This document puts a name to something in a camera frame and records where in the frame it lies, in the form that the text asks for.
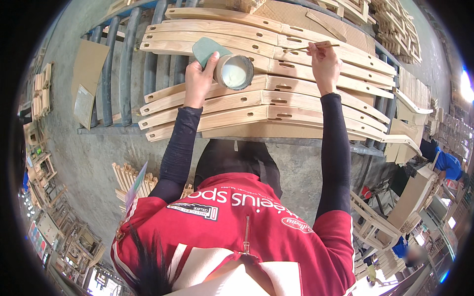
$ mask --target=zipper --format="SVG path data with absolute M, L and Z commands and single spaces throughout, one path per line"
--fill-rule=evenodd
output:
M 250 252 L 250 242 L 248 241 L 248 229 L 250 227 L 250 216 L 245 216 L 246 218 L 246 225 L 245 225 L 245 239 L 244 239 L 244 254 L 248 255 Z

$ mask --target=shirt logo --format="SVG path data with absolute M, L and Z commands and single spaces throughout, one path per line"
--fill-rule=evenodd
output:
M 314 230 L 308 224 L 291 217 L 284 217 L 281 219 L 281 222 L 283 223 L 283 225 L 294 228 L 294 229 L 298 229 L 302 233 L 314 232 Z
M 207 206 L 200 204 L 174 203 L 166 206 L 167 208 L 178 210 L 183 213 L 203 216 L 204 219 L 217 221 L 219 208 L 216 206 Z

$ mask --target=green object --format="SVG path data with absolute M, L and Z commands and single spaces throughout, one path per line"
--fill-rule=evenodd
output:
M 207 37 L 199 39 L 198 42 L 192 46 L 192 53 L 203 68 L 206 67 L 208 59 L 214 52 L 219 52 L 219 58 L 232 54 L 228 49 Z

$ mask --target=red object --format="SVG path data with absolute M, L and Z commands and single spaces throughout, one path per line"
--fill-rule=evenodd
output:
M 311 228 L 282 206 L 273 189 L 254 174 L 225 173 L 208 178 L 198 191 L 169 205 L 158 197 L 138 198 L 128 218 L 148 247 L 154 233 L 159 234 L 167 264 L 179 243 L 229 249 L 234 251 L 232 258 L 238 259 L 239 252 L 245 251 L 249 221 L 249 253 L 257 257 L 256 262 L 298 262 L 302 295 L 340 296 L 356 282 L 351 216 L 330 211 Z M 133 286 L 124 272 L 139 268 L 129 227 L 126 220 L 120 228 L 125 236 L 120 242 L 114 239 L 110 256 L 122 278 Z M 185 252 L 180 265 L 188 255 Z
M 362 196 L 364 197 L 364 199 L 369 199 L 372 197 L 372 192 L 369 190 L 369 188 L 367 186 L 364 186 L 364 188 L 362 188 Z

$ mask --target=white glue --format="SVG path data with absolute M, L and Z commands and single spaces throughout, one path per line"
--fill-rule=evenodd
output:
M 228 87 L 238 88 L 246 79 L 247 65 L 240 57 L 232 57 L 222 66 L 222 80 Z

